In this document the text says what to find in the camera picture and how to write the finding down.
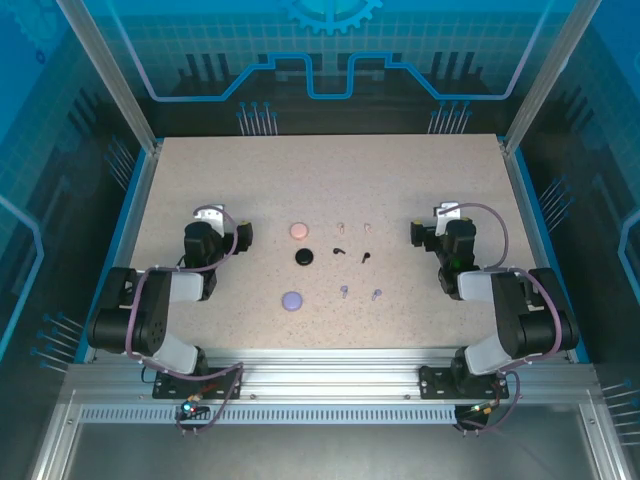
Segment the black round disk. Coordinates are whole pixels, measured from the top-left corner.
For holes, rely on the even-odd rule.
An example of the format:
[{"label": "black round disk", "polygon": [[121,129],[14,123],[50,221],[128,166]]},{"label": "black round disk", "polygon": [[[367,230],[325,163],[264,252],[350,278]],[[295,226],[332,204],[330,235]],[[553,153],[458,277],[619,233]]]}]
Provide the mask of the black round disk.
[{"label": "black round disk", "polygon": [[313,262],[313,252],[308,248],[301,248],[296,252],[296,262],[298,265],[309,265]]}]

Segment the purple round disk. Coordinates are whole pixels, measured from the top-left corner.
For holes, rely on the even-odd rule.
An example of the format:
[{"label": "purple round disk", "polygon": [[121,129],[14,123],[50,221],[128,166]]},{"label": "purple round disk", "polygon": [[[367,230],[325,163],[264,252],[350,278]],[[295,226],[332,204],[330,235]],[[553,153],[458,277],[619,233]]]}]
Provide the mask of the purple round disk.
[{"label": "purple round disk", "polygon": [[282,296],[282,306],[289,312],[295,312],[302,307],[302,295],[298,292],[287,292]]}]

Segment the glass panel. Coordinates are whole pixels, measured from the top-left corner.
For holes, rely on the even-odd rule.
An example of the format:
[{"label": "glass panel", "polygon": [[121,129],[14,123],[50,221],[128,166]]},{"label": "glass panel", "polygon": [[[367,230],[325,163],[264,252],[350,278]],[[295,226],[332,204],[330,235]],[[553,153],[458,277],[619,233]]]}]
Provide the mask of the glass panel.
[{"label": "glass panel", "polygon": [[157,135],[505,133],[574,0],[91,0]]},{"label": "glass panel", "polygon": [[[602,383],[640,382],[640,4],[602,2],[521,145]],[[620,387],[615,394],[628,389]],[[627,395],[615,403],[629,402]],[[632,404],[617,413],[630,413]],[[622,436],[633,442],[633,436]],[[639,451],[630,449],[635,465]]]},{"label": "glass panel", "polygon": [[85,322],[140,146],[55,2],[0,7],[0,465],[17,479],[73,361],[65,317]]}]

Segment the small pink object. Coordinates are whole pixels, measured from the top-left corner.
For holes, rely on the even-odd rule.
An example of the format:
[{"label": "small pink object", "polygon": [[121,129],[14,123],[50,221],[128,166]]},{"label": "small pink object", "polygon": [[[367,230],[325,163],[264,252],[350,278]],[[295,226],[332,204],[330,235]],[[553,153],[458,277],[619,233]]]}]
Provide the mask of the small pink object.
[{"label": "small pink object", "polygon": [[309,227],[307,227],[304,223],[294,223],[291,225],[291,229],[289,233],[296,240],[304,240],[309,235]]}]

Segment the white table surface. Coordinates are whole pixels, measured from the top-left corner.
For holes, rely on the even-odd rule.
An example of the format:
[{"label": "white table surface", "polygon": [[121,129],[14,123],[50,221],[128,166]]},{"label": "white table surface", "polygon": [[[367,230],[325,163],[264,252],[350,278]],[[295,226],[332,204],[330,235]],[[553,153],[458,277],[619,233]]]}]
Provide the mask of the white table surface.
[{"label": "white table surface", "polygon": [[[495,332],[493,307],[451,300],[438,283],[435,255],[409,242],[411,220],[433,222],[433,207],[452,200],[500,212],[511,242],[505,265],[534,266],[493,135],[167,138],[131,265],[175,265],[193,210],[223,203],[237,221],[252,222],[253,246],[218,269],[208,301],[171,305],[169,330],[186,341],[220,348],[466,345]],[[503,248],[498,222],[482,210],[463,214],[478,229],[477,264],[494,263]],[[306,240],[289,236],[294,222],[309,226]],[[294,260],[303,247],[315,256],[306,267]],[[334,255],[335,247],[347,254]],[[363,265],[365,252],[371,258]],[[375,289],[383,293],[372,302]],[[297,312],[281,306],[291,290],[304,298]]]}]

